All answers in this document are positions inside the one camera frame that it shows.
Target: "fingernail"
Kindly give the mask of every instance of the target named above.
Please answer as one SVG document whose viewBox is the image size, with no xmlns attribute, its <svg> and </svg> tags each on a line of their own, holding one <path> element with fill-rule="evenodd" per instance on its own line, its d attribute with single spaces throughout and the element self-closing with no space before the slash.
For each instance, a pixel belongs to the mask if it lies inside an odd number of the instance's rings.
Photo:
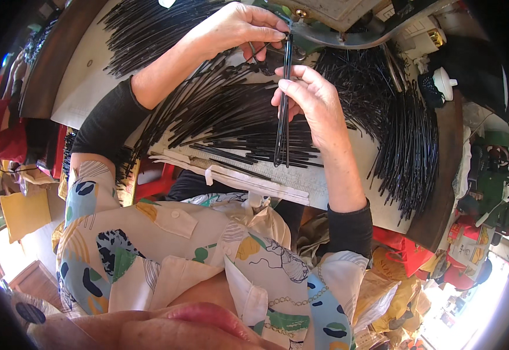
<svg viewBox="0 0 509 350">
<path fill-rule="evenodd" d="M 291 80 L 288 80 L 288 79 L 280 79 L 279 82 L 278 82 L 278 86 L 280 87 L 280 89 L 282 89 L 282 91 L 286 91 L 287 90 L 287 87 L 293 83 L 293 81 Z"/>
<path fill-rule="evenodd" d="M 286 38 L 286 34 L 284 34 L 284 33 L 280 32 L 280 31 L 275 31 L 275 32 L 274 32 L 274 37 L 273 37 L 273 38 L 274 38 L 274 40 L 276 40 L 276 41 L 280 41 L 280 40 L 283 40 L 283 39 L 285 39 L 285 38 Z"/>
</svg>

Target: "hand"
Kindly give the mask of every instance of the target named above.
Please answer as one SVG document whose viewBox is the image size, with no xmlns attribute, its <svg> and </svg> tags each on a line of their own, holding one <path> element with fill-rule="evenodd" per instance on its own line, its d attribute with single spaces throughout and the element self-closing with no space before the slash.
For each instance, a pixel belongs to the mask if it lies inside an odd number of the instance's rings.
<svg viewBox="0 0 509 350">
<path fill-rule="evenodd" d="M 13 61 L 12 63 L 12 66 L 10 68 L 10 75 L 13 76 L 13 74 L 15 73 L 15 70 L 17 69 L 17 67 L 20 65 L 20 63 L 23 61 L 24 57 L 23 57 L 23 53 L 24 51 L 21 50 L 21 52 L 17 55 L 17 57 L 15 58 L 15 60 Z"/>
<path fill-rule="evenodd" d="M 206 59 L 214 58 L 218 53 L 239 46 L 245 60 L 250 59 L 253 51 L 263 48 L 265 42 L 279 49 L 283 32 L 288 32 L 287 24 L 272 12 L 256 6 L 231 2 L 215 14 L 194 27 L 183 40 L 198 48 Z M 266 58 L 266 49 L 257 55 L 257 60 Z"/>
<path fill-rule="evenodd" d="M 21 61 L 21 63 L 16 67 L 15 72 L 13 73 L 14 80 L 23 79 L 26 70 L 27 63 L 25 63 L 25 61 Z"/>
<path fill-rule="evenodd" d="M 284 68 L 277 68 L 275 72 L 281 76 Z M 305 114 L 313 144 L 321 151 L 335 150 L 349 143 L 344 113 L 334 85 L 307 66 L 292 66 L 292 77 L 300 80 L 281 79 L 272 97 L 272 105 L 280 104 L 282 92 L 288 95 L 289 119 L 299 113 Z"/>
</svg>

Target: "lips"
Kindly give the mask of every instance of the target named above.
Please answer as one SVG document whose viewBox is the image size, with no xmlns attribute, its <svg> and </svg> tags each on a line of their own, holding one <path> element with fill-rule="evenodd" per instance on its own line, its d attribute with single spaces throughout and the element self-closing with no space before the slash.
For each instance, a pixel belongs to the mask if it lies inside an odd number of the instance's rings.
<svg viewBox="0 0 509 350">
<path fill-rule="evenodd" d="M 248 328 L 229 310 L 209 302 L 183 304 L 166 316 L 168 319 L 215 326 L 242 340 L 251 340 Z"/>
</svg>

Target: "black sleeve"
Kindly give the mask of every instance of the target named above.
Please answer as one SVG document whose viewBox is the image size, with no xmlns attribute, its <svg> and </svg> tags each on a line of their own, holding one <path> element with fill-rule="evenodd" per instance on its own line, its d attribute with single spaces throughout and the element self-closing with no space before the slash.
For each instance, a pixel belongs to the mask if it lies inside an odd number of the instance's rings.
<svg viewBox="0 0 509 350">
<path fill-rule="evenodd" d="M 152 113 L 136 100 L 130 80 L 122 81 L 99 101 L 76 135 L 72 153 L 95 153 L 115 162 L 115 154 Z"/>
<path fill-rule="evenodd" d="M 373 221 L 369 200 L 363 209 L 351 213 L 336 213 L 328 206 L 328 232 L 327 253 L 349 250 L 371 258 Z"/>
</svg>

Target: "red plastic bag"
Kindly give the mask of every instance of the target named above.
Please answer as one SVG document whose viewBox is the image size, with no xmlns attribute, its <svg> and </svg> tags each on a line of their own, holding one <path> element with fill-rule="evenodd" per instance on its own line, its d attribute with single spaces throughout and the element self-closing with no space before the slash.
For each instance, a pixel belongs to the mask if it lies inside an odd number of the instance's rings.
<svg viewBox="0 0 509 350">
<path fill-rule="evenodd" d="M 373 226 L 373 239 L 395 250 L 404 249 L 404 235 L 398 232 Z"/>
<path fill-rule="evenodd" d="M 431 251 L 412 242 L 404 234 L 384 228 L 373 226 L 373 239 L 396 250 L 387 253 L 387 259 L 402 263 L 408 277 L 418 271 L 433 256 Z"/>
</svg>

